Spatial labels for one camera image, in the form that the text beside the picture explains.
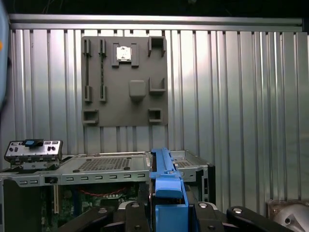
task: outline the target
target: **blue plastic handle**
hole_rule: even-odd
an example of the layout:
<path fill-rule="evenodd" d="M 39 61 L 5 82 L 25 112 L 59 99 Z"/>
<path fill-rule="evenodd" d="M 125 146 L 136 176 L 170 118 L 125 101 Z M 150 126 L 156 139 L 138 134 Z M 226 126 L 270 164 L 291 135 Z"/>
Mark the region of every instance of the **blue plastic handle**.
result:
<path fill-rule="evenodd" d="M 0 0 L 0 110 L 2 108 L 8 67 L 9 20 L 3 2 Z"/>

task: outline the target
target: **black cable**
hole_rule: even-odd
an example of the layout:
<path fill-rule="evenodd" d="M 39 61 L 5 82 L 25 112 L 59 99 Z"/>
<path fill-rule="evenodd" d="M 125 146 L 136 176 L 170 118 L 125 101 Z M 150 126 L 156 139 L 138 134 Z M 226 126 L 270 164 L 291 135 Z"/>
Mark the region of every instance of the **black cable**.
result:
<path fill-rule="evenodd" d="M 49 5 L 50 5 L 50 0 L 48 0 L 48 4 L 47 4 L 47 8 L 46 8 L 46 13 L 48 13 Z"/>
<path fill-rule="evenodd" d="M 61 0 L 60 6 L 59 6 L 59 11 L 61 12 L 62 9 L 62 5 L 63 5 L 63 0 Z"/>

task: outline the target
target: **screw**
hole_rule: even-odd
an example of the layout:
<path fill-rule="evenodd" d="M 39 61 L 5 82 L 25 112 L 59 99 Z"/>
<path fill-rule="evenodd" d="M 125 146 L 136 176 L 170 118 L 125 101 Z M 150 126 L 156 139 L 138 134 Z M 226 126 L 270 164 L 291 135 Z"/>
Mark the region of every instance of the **screw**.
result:
<path fill-rule="evenodd" d="M 105 214 L 107 213 L 107 210 L 105 208 L 100 208 L 100 210 L 98 211 L 99 214 Z"/>
<path fill-rule="evenodd" d="M 237 214 L 241 214 L 242 210 L 238 208 L 234 208 L 233 211 Z"/>
<path fill-rule="evenodd" d="M 287 217 L 285 220 L 284 220 L 285 224 L 290 224 L 291 223 L 291 220 Z"/>
<path fill-rule="evenodd" d="M 198 204 L 199 205 L 199 207 L 201 207 L 201 208 L 206 208 L 207 207 L 207 204 L 205 204 L 205 203 L 200 203 L 200 204 Z"/>

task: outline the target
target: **gray plastic panel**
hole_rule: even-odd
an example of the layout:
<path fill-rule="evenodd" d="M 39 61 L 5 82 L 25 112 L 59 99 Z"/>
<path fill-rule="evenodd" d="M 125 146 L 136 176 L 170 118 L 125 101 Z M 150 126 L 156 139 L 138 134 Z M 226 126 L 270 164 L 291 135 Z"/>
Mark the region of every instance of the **gray plastic panel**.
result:
<path fill-rule="evenodd" d="M 164 37 L 83 37 L 84 126 L 166 125 L 167 80 Z"/>

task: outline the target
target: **gray plastic tab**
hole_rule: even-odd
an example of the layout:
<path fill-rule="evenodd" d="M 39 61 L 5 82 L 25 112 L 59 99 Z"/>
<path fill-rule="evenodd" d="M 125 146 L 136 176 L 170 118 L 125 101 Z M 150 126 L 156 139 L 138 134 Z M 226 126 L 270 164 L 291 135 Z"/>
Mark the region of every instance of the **gray plastic tab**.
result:
<path fill-rule="evenodd" d="M 96 125 L 98 123 L 98 110 L 84 110 L 83 123 Z"/>
<path fill-rule="evenodd" d="M 149 93 L 151 95 L 162 95 L 165 92 L 166 92 L 165 78 L 162 79 L 158 87 L 154 87 L 151 81 L 151 77 L 149 78 Z"/>
<path fill-rule="evenodd" d="M 150 36 L 148 39 L 148 56 L 150 57 L 152 50 L 158 47 L 161 49 L 161 57 L 164 56 L 166 52 L 166 39 L 164 36 Z"/>
<path fill-rule="evenodd" d="M 148 118 L 149 118 L 149 123 L 161 123 L 163 118 L 162 118 L 162 109 L 158 108 L 153 108 L 153 109 L 148 109 Z"/>
<path fill-rule="evenodd" d="M 145 81 L 130 81 L 129 95 L 132 101 L 140 102 L 146 97 L 146 83 Z"/>

